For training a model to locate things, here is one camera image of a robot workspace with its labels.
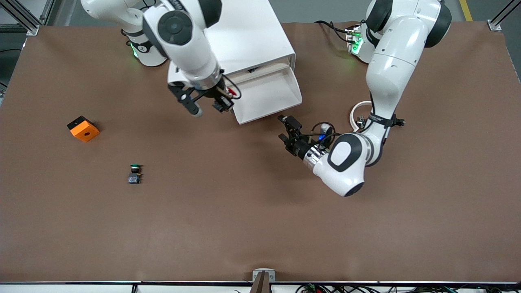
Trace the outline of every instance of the white robotic arm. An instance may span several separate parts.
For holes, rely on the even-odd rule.
[[[93,18],[117,23],[130,40],[136,57],[145,66],[161,65],[166,58],[143,33],[143,12],[132,8],[140,0],[81,0],[83,9]]]
[[[221,9],[220,0],[160,0],[144,14],[145,34],[176,67],[177,81],[168,88],[195,117],[203,113],[197,103],[203,96],[213,98],[220,112],[231,110],[232,100],[240,98],[226,87],[227,77],[204,34],[218,22]]]
[[[286,149],[343,197],[359,191],[365,167],[380,160],[389,130],[398,122],[394,111],[424,47],[441,41],[452,20],[437,0],[373,0],[367,14],[361,33],[353,34],[361,40],[355,38],[350,48],[362,61],[371,52],[366,81],[373,111],[364,129],[340,135],[329,151],[330,138],[308,143],[308,136],[294,131],[294,118],[280,117],[289,135],[281,137]]]

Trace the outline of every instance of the orange block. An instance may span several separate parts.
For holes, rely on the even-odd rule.
[[[84,142],[88,142],[100,134],[100,131],[92,124],[92,122],[88,121],[83,116],[80,116],[78,119],[69,123],[67,127],[75,138]]]

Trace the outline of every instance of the yellow tape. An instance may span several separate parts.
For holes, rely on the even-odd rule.
[[[472,21],[472,15],[470,15],[470,10],[468,9],[467,0],[460,0],[461,10],[463,10],[463,15],[465,16],[466,21]]]

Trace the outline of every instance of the gray floor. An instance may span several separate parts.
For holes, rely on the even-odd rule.
[[[327,20],[334,22],[361,20],[370,0],[269,0],[281,22],[314,22]],[[464,21],[459,0],[445,1],[451,10],[453,21]],[[508,0],[473,0],[469,1],[470,11],[475,20],[492,18],[506,5]],[[507,46],[512,60],[517,68],[521,68],[521,8],[512,13],[502,25],[507,37]],[[49,22],[56,26],[112,26],[114,24],[91,18],[81,7],[80,0],[62,0],[56,5],[53,20]],[[0,33],[0,50],[21,48],[25,36],[23,34]],[[0,81],[8,84],[16,61],[17,51],[0,53]]]

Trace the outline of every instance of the brown table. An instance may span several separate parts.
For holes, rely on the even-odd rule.
[[[307,131],[351,130],[366,65],[331,31],[284,24]],[[191,117],[167,66],[115,27],[42,27],[0,108],[0,280],[516,281],[521,87],[502,34],[456,22],[426,49],[381,161],[342,198],[284,150],[276,115]],[[101,134],[66,125],[84,115]],[[143,164],[143,184],[126,182]]]

